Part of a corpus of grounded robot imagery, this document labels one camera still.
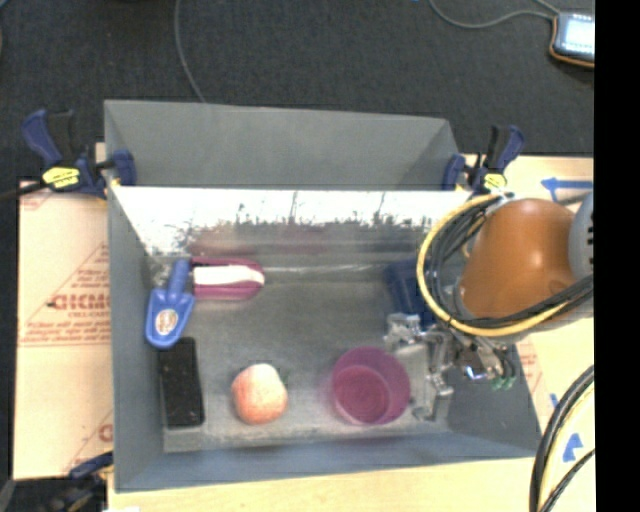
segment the pink cup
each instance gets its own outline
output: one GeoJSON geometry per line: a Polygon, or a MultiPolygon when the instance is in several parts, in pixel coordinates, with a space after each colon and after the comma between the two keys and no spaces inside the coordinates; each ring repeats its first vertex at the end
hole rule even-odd
{"type": "Polygon", "coordinates": [[[356,425],[382,425],[409,404],[409,376],[400,362],[378,347],[358,347],[338,359],[331,375],[336,410],[356,425]]]}

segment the black cable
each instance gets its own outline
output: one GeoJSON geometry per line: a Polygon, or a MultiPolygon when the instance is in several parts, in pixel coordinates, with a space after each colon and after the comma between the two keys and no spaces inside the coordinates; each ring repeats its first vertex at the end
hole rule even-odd
{"type": "Polygon", "coordinates": [[[19,197],[30,194],[31,192],[42,190],[45,187],[47,187],[46,183],[38,182],[32,183],[31,185],[25,185],[24,187],[16,188],[14,190],[9,190],[0,194],[0,202],[18,199],[19,197]]]}
{"type": "Polygon", "coordinates": [[[446,300],[444,283],[442,282],[442,270],[453,254],[459,251],[461,247],[481,229],[486,220],[487,209],[500,200],[501,198],[496,198],[493,201],[481,203],[453,217],[441,228],[430,246],[427,257],[429,269],[425,274],[425,283],[429,289],[429,293],[443,311],[449,315],[450,319],[462,321],[472,327],[500,328],[526,320],[531,316],[548,311],[551,308],[561,306],[553,315],[553,318],[557,318],[575,310],[590,300],[593,297],[593,275],[577,281],[543,301],[505,317],[462,319],[458,318],[457,311],[451,311],[447,307],[448,301],[446,300]]]}
{"type": "Polygon", "coordinates": [[[595,381],[595,367],[589,366],[572,384],[556,405],[551,419],[544,431],[544,435],[538,445],[535,455],[533,470],[531,472],[531,482],[529,485],[529,512],[538,512],[540,501],[540,485],[542,477],[547,467],[549,452],[556,440],[558,432],[562,428],[564,421],[582,397],[585,391],[595,381]]]}
{"type": "MultiPolygon", "coordinates": [[[[548,3],[544,2],[544,0],[533,0],[533,1],[542,5],[543,7],[546,7],[556,15],[559,14],[560,12],[558,9],[556,9],[552,5],[549,5],[548,3]]],[[[477,30],[477,29],[494,27],[504,21],[510,20],[511,18],[515,18],[517,16],[537,16],[539,18],[544,18],[547,21],[553,21],[553,16],[550,16],[548,14],[545,14],[539,11],[520,10],[520,11],[515,11],[512,13],[506,14],[504,16],[501,16],[500,18],[490,20],[484,23],[463,23],[461,21],[454,20],[453,18],[450,18],[449,16],[444,14],[438,7],[436,7],[433,0],[429,0],[429,5],[431,6],[431,9],[433,9],[433,12],[435,12],[438,15],[438,17],[440,17],[443,21],[449,23],[450,25],[453,25],[454,27],[464,28],[467,30],[477,30]]]]}
{"type": "Polygon", "coordinates": [[[567,474],[562,477],[560,483],[558,483],[553,491],[549,493],[549,497],[546,499],[542,507],[540,507],[538,512],[549,512],[554,507],[560,495],[567,488],[571,480],[573,480],[573,477],[576,476],[578,471],[580,471],[580,469],[584,467],[587,462],[589,462],[589,460],[595,455],[595,453],[596,449],[594,448],[573,465],[573,467],[567,472],[567,474]]]}

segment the blue clamp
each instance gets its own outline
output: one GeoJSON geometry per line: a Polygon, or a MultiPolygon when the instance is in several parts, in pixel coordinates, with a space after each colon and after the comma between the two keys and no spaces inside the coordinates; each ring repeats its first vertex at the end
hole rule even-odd
{"type": "Polygon", "coordinates": [[[489,149],[483,162],[478,155],[473,167],[465,164],[463,155],[454,154],[445,167],[442,190],[454,190],[461,173],[466,173],[472,195],[488,194],[491,190],[503,188],[507,180],[504,171],[524,148],[524,135],[514,125],[492,126],[489,149]]]}
{"type": "Polygon", "coordinates": [[[43,186],[54,192],[77,192],[106,199],[104,169],[115,169],[122,185],[135,185],[137,172],[133,156],[126,149],[95,163],[87,152],[77,153],[71,144],[69,124],[73,112],[49,114],[38,110],[22,123],[22,135],[29,148],[43,160],[43,186]]]}

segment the wire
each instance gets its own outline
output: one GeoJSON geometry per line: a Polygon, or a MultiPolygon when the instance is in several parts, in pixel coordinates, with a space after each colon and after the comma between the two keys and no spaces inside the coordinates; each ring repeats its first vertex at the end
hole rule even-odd
{"type": "Polygon", "coordinates": [[[569,485],[569,482],[571,482],[571,480],[573,480],[573,477],[576,476],[578,471],[580,471],[580,469],[587,462],[589,462],[589,460],[591,459],[591,457],[593,457],[595,455],[595,453],[596,453],[596,449],[593,448],[585,456],[583,456],[578,462],[575,463],[575,465],[562,478],[562,480],[560,480],[560,483],[555,487],[555,489],[553,489],[553,491],[551,491],[551,494],[549,494],[549,497],[544,502],[542,507],[540,507],[538,509],[537,512],[549,512],[549,510],[551,510],[553,508],[553,506],[556,504],[556,501],[558,501],[558,498],[560,497],[560,495],[567,488],[567,485],[569,485]]]}
{"type": "MultiPolygon", "coordinates": [[[[533,1],[537,2],[538,4],[542,5],[543,7],[546,7],[547,9],[549,9],[552,12],[554,12],[555,14],[559,14],[560,13],[560,11],[558,9],[556,9],[555,7],[549,5],[548,3],[544,2],[543,0],[533,0],[533,1]]],[[[544,14],[544,13],[539,12],[539,11],[520,10],[520,11],[515,11],[515,12],[512,12],[512,13],[506,14],[504,16],[501,16],[499,18],[496,18],[494,20],[487,21],[487,22],[484,22],[484,23],[463,23],[461,21],[454,20],[453,18],[450,18],[449,16],[444,14],[435,5],[433,0],[429,0],[429,5],[433,9],[433,11],[442,20],[446,21],[450,25],[453,25],[453,26],[458,27],[458,28],[469,29],[469,30],[484,29],[484,28],[494,27],[496,25],[499,25],[500,23],[503,23],[503,22],[505,22],[507,20],[510,20],[511,18],[515,18],[517,16],[537,16],[539,18],[544,18],[547,21],[553,21],[553,16],[549,16],[548,14],[544,14]]]]}
{"type": "Polygon", "coordinates": [[[534,459],[529,485],[529,512],[539,512],[540,488],[549,460],[551,447],[564,425],[567,416],[594,381],[595,367],[591,365],[569,386],[569,389],[567,389],[553,410],[553,414],[545,428],[534,459]]]}
{"type": "MultiPolygon", "coordinates": [[[[584,404],[589,400],[589,398],[592,398],[594,396],[594,389],[595,389],[594,386],[591,385],[584,392],[584,394],[579,399],[579,401],[577,401],[576,404],[567,413],[567,416],[564,422],[562,423],[562,426],[559,429],[558,434],[556,435],[556,439],[554,440],[553,445],[549,449],[549,456],[547,458],[548,461],[557,460],[558,451],[563,450],[564,447],[567,446],[567,443],[570,437],[573,435],[572,430],[570,430],[568,427],[569,425],[575,425],[576,421],[582,416],[582,414],[584,414],[585,410],[587,409],[584,406],[584,404]],[[560,436],[560,430],[566,431],[566,433],[560,436]]],[[[540,496],[548,497],[552,494],[553,491],[548,492],[548,489],[551,485],[551,482],[555,481],[555,478],[554,478],[555,471],[553,470],[556,469],[557,466],[558,466],[557,464],[554,464],[553,466],[546,469],[545,472],[543,473],[542,481],[540,482],[540,493],[539,493],[540,496]]]]}
{"type": "Polygon", "coordinates": [[[474,325],[474,319],[455,318],[450,311],[445,309],[443,285],[440,280],[440,268],[445,261],[443,255],[450,252],[450,245],[466,243],[469,224],[475,227],[477,220],[485,215],[485,210],[502,199],[504,197],[501,195],[490,194],[471,198],[463,203],[436,223],[427,234],[418,252],[416,278],[425,302],[436,317],[447,326],[466,334],[498,337],[520,333],[551,317],[573,309],[577,304],[588,300],[592,294],[593,276],[588,276],[573,287],[564,290],[564,293],[561,292],[561,294],[554,296],[553,300],[543,301],[532,308],[517,313],[515,321],[514,317],[475,319],[480,321],[479,325],[474,325]],[[451,243],[447,237],[453,239],[455,243],[451,243]],[[431,259],[429,260],[428,276],[425,277],[425,263],[428,254],[431,254],[431,259]]]}
{"type": "Polygon", "coordinates": [[[178,57],[180,57],[180,64],[182,65],[182,69],[187,75],[187,79],[189,80],[189,84],[191,85],[191,88],[196,93],[196,96],[198,96],[198,99],[202,103],[207,103],[207,100],[202,95],[202,92],[200,91],[198,84],[196,83],[196,81],[193,78],[193,75],[191,74],[191,70],[189,69],[189,64],[187,63],[187,59],[184,56],[184,49],[182,48],[182,42],[180,37],[180,4],[181,4],[181,0],[176,0],[174,12],[173,12],[173,34],[174,34],[174,40],[176,44],[176,50],[178,51],[178,57]]]}

